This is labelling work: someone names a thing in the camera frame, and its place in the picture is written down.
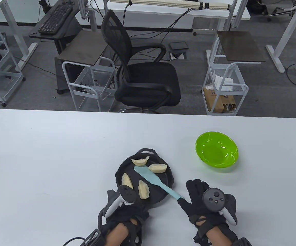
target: vr controller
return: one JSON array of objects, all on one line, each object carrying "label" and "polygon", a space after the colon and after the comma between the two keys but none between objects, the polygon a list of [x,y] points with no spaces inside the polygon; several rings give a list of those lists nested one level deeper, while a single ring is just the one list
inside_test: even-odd
[{"label": "vr controller", "polygon": [[203,202],[210,211],[219,212],[231,225],[237,225],[236,200],[233,195],[224,194],[217,188],[209,188],[203,194]]},{"label": "vr controller", "polygon": [[127,202],[132,204],[136,200],[135,191],[127,185],[120,185],[116,192],[114,190],[107,191],[107,196],[108,203],[102,213],[105,218],[111,216],[123,203]]}]

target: white table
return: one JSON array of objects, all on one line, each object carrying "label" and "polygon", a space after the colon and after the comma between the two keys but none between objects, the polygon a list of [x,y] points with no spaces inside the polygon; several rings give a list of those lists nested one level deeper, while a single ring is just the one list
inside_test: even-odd
[{"label": "white table", "polygon": [[11,29],[12,34],[14,35],[16,42],[20,48],[20,51],[23,54],[22,60],[18,62],[20,69],[23,69],[26,62],[30,59],[34,50],[38,46],[38,43],[32,43],[30,47],[27,48],[23,35],[19,32],[17,22],[13,16],[13,13],[10,10],[10,7],[6,0],[0,0],[0,8],[6,18],[6,21]]},{"label": "white table", "polygon": [[[237,168],[215,172],[195,152],[206,131],[230,136]],[[296,119],[0,110],[0,246],[56,246],[97,227],[119,165],[152,148],[174,189],[200,178],[237,200],[238,237],[253,246],[296,245]],[[151,209],[143,246],[196,245],[176,201]],[[68,246],[78,246],[80,241]]]},{"label": "white table", "polygon": [[[104,14],[105,8],[104,8],[103,0],[96,0],[96,2],[99,6],[99,9]],[[212,2],[232,4],[233,0],[212,0]],[[241,0],[238,0],[235,8],[235,12],[234,12],[235,14],[239,9],[240,3],[241,3]],[[108,9],[112,9],[121,20],[123,17],[126,4],[108,2],[107,5],[108,5]],[[95,2],[92,2],[92,6],[95,7],[95,9],[97,9]],[[88,9],[94,12],[94,10],[90,5],[88,5]],[[167,28],[173,21],[175,21],[180,15],[182,15],[187,10],[188,10],[187,8],[179,8],[179,7],[133,4],[131,6],[128,6],[126,9],[124,25],[128,27],[130,23],[135,23],[135,27]],[[97,19],[96,23],[100,25],[102,22],[102,18],[100,14],[97,12],[95,12],[94,14]],[[145,14],[145,15],[151,14],[155,16],[163,15],[169,18],[167,18],[167,22],[161,23],[159,21],[155,22],[154,17],[152,16],[150,18],[150,21],[145,21],[143,23],[141,22],[142,14]],[[192,28],[192,22],[194,17],[215,18],[215,19],[221,20],[222,23],[224,24],[224,21],[228,18],[228,15],[229,15],[228,11],[212,10],[212,9],[204,9],[201,11],[191,11],[178,21],[178,23],[175,25],[175,28],[184,28],[186,25],[184,26],[181,25],[184,21],[186,23],[189,23],[189,26],[186,26],[187,28]],[[250,20],[250,14],[247,8],[245,8],[245,11],[242,15],[242,20]]]},{"label": "white table", "polygon": [[267,49],[268,53],[270,54],[276,68],[278,69],[278,71],[280,73],[284,73],[285,69],[279,59],[279,56],[281,55],[283,49],[285,48],[293,31],[295,30],[295,28],[296,28],[296,12],[295,12],[294,16],[292,17],[291,21],[289,22],[280,42],[276,46],[275,50],[271,45],[266,45],[266,49]]}]

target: plastic bowl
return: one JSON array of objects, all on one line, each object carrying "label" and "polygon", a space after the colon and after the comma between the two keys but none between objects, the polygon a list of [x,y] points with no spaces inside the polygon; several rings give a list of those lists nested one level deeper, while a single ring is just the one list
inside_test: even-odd
[{"label": "plastic bowl", "polygon": [[216,168],[227,168],[239,158],[235,142],[216,131],[205,132],[196,141],[196,152],[206,164]]}]

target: forearm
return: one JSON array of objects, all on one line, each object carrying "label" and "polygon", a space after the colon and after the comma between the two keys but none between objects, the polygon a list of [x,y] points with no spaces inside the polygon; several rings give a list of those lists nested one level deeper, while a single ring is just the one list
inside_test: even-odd
[{"label": "forearm", "polygon": [[[137,222],[131,219],[131,222],[134,225],[137,225]],[[107,234],[106,237],[106,245],[105,246],[119,246],[128,236],[127,227],[119,223],[110,233]]]},{"label": "forearm", "polygon": [[206,233],[213,246],[231,246],[232,242],[216,226]]}]

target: black frying pan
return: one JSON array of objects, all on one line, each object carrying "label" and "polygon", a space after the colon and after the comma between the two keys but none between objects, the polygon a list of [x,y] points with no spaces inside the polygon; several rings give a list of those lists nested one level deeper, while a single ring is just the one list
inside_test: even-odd
[{"label": "black frying pan", "polygon": [[[140,174],[138,174],[136,171],[134,171],[134,164],[131,161],[131,159],[143,159],[146,158],[147,156],[149,157],[149,160],[147,162],[147,166],[150,166],[153,163],[160,163],[160,164],[166,164],[168,167],[166,169],[166,171],[164,173],[156,173],[156,175],[160,178],[160,180],[167,185],[168,187],[172,187],[172,185],[174,184],[174,178],[172,175],[172,171],[169,168],[169,165],[162,159],[160,158],[155,150],[152,149],[141,149],[139,150],[135,155],[132,155],[131,157],[127,158],[119,167],[119,169],[117,170],[115,176],[116,176],[116,184],[117,187],[120,186],[122,184],[122,176],[124,173],[127,173],[132,184],[133,184],[133,190],[136,192],[137,194],[137,200],[141,201],[141,203],[143,205],[152,205],[152,204],[156,204],[158,202],[160,202],[161,200],[163,200],[168,193],[166,191],[164,191],[162,188],[160,188],[157,185],[152,185],[150,184],[147,180],[145,180]],[[148,187],[149,187],[149,191],[150,191],[150,195],[149,198],[147,199],[140,199],[139,196],[139,180],[142,180],[143,182],[145,182]]]}]

